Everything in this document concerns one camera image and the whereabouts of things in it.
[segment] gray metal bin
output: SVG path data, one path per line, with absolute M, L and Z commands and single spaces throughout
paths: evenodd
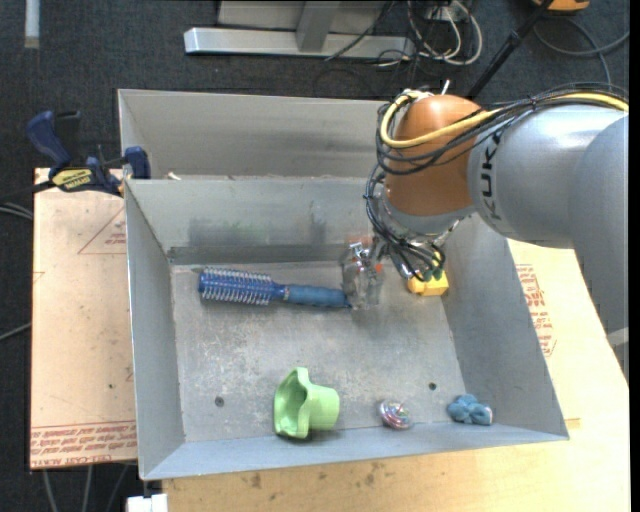
M 442 298 L 411 295 L 389 266 L 367 310 L 200 299 L 205 265 L 340 285 L 340 253 L 371 236 L 378 106 L 120 91 L 122 145 L 143 146 L 154 176 L 125 193 L 143 479 L 567 438 L 508 244 L 475 216 L 447 241 Z M 341 398 L 335 429 L 307 441 L 273 433 L 273 395 L 296 366 Z M 492 406 L 492 426 L 450 420 L 465 392 Z M 416 424 L 384 427 L 385 398 Z

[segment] yellow cable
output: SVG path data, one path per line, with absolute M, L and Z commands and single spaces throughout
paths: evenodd
M 423 93 L 420 91 L 405 91 L 400 95 L 396 100 L 389 106 L 384 116 L 382 117 L 382 121 L 380 122 L 380 139 L 387 146 L 396 149 L 410 148 L 413 146 L 419 146 L 420 144 L 424 144 L 425 142 L 431 142 L 432 140 L 437 139 L 438 137 L 443 137 L 445 135 L 450 135 L 454 132 L 464 131 L 468 128 L 473 128 L 477 126 L 485 119 L 491 117 L 492 115 L 500 112 L 501 109 L 495 109 L 485 112 L 479 112 L 475 116 L 463 119 L 461 121 L 457 121 L 449 126 L 445 126 L 439 130 L 436 130 L 431 133 L 426 133 L 421 135 L 420 137 L 416 137 L 414 139 L 409 140 L 395 140 L 389 136 L 389 123 L 391 119 L 396 114 L 396 112 L 409 100 L 415 100 L 420 98 Z M 561 96 L 557 96 L 554 98 L 548 98 L 548 100 L 558 100 L 558 99 L 567 99 L 567 98 L 576 98 L 576 99 L 587 99 L 590 101 L 596 101 L 600 103 L 604 103 L 609 105 L 617 110 L 622 110 L 623 112 L 629 111 L 629 104 L 621 101 L 617 98 L 613 98 L 611 96 L 607 96 L 606 94 L 599 93 L 568 93 L 563 94 Z

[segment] hairbrush handle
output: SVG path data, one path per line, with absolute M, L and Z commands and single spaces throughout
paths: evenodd
M 320 286 L 274 283 L 267 274 L 206 268 L 200 273 L 198 292 L 205 300 L 266 306 L 271 300 L 321 307 L 349 307 L 342 290 Z

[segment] yellow object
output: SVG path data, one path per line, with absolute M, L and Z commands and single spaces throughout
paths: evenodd
M 412 277 L 407 281 L 407 288 L 412 293 L 422 295 L 424 297 L 434 297 L 442 295 L 449 289 L 449 281 L 447 280 L 447 274 L 442 271 L 440 279 L 432 277 L 430 281 L 424 282 Z
M 540 5 L 542 0 L 533 0 L 533 3 Z M 575 12 L 589 6 L 589 0 L 555 0 L 549 6 L 550 11 Z

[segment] yellow block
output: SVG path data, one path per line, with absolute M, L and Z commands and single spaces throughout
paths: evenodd
M 430 281 L 426 283 L 419 279 L 412 277 L 407 281 L 407 288 L 409 291 L 423 296 L 435 296 L 442 295 L 449 289 L 449 281 L 447 280 L 447 274 L 443 271 L 440 279 L 432 277 Z

